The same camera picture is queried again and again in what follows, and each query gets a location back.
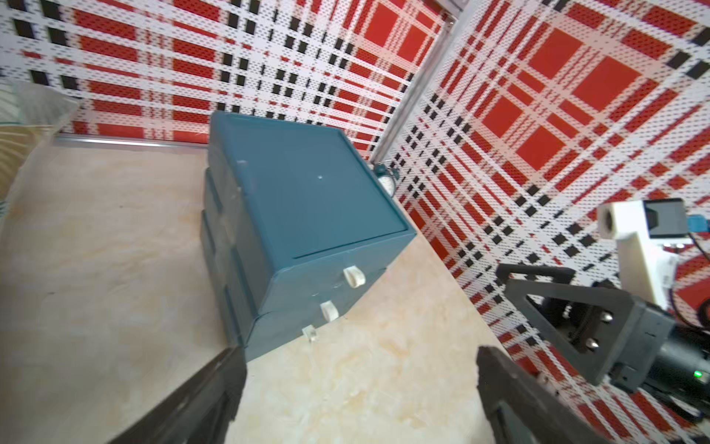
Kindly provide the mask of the teal drawer cabinet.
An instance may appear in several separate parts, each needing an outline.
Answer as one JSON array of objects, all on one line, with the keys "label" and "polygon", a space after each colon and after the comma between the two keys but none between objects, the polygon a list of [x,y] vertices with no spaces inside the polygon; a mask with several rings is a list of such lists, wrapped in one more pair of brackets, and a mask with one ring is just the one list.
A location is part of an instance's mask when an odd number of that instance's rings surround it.
[{"label": "teal drawer cabinet", "polygon": [[[227,340],[242,349],[239,325],[262,315],[257,305],[276,270],[415,232],[339,129],[217,111],[207,155],[203,253]],[[353,289],[365,283],[354,266],[345,275]]]}]

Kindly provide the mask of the teal drawer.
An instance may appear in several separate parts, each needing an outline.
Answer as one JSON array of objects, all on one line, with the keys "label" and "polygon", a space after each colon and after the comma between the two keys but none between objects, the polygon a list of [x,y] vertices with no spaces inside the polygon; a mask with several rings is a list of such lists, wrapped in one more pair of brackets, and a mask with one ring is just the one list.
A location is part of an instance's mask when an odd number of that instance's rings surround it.
[{"label": "teal drawer", "polygon": [[246,360],[250,362],[299,338],[305,327],[318,329],[326,323],[318,302],[260,314],[248,329],[239,325]]},{"label": "teal drawer", "polygon": [[340,296],[353,289],[345,275],[345,270],[353,266],[365,277],[365,283],[355,290],[364,290],[414,237],[415,232],[410,229],[298,259],[275,271],[257,307],[266,314],[295,308],[311,298]]},{"label": "teal drawer", "polygon": [[386,268],[380,268],[366,276],[364,286],[351,288],[347,283],[338,288],[324,290],[286,308],[277,309],[260,316],[251,331],[247,350],[252,353],[267,353],[301,336],[302,329],[311,325],[322,327],[327,323],[321,305],[333,303],[339,316],[344,316],[368,290],[382,277]]}]

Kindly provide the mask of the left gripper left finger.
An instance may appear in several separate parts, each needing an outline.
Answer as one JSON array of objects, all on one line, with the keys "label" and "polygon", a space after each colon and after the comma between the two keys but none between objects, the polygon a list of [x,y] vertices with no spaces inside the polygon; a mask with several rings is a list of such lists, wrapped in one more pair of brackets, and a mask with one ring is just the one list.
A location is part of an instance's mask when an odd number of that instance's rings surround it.
[{"label": "left gripper left finger", "polygon": [[244,349],[230,347],[113,443],[224,443],[247,379]]}]

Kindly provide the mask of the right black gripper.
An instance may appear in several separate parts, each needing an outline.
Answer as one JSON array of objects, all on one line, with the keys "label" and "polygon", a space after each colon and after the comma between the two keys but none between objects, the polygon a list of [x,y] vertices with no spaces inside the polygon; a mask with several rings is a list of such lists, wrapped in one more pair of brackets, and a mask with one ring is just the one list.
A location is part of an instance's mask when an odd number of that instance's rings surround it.
[{"label": "right black gripper", "polygon": [[557,266],[499,264],[506,298],[587,382],[635,392],[647,380],[676,321],[624,290],[571,285]]}]

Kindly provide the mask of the teal top drawer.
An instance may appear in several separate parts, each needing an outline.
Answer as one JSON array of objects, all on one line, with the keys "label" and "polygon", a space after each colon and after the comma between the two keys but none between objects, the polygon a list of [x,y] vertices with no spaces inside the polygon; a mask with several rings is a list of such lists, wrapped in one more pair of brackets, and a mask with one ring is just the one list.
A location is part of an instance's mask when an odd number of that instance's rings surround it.
[{"label": "teal top drawer", "polygon": [[410,229],[298,259],[275,271],[257,307],[266,314],[295,308],[311,298],[340,296],[353,289],[345,275],[345,270],[353,266],[365,277],[365,283],[355,290],[364,290],[414,237],[415,232]]}]

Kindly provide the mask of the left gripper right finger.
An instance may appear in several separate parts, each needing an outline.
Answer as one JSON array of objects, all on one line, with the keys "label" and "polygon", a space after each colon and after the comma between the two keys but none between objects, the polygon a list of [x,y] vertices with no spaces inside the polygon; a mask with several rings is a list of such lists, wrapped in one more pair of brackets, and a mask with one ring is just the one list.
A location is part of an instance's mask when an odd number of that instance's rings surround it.
[{"label": "left gripper right finger", "polygon": [[606,443],[496,347],[478,349],[478,392],[497,443]]}]

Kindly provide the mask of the teal bottom drawer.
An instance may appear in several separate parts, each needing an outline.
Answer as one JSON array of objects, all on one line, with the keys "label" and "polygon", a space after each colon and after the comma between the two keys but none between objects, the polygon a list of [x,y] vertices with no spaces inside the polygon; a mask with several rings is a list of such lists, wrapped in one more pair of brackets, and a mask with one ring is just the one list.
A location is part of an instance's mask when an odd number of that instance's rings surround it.
[{"label": "teal bottom drawer", "polygon": [[250,362],[299,338],[305,327],[318,329],[326,323],[318,302],[260,314],[248,329],[239,325],[246,360]]}]

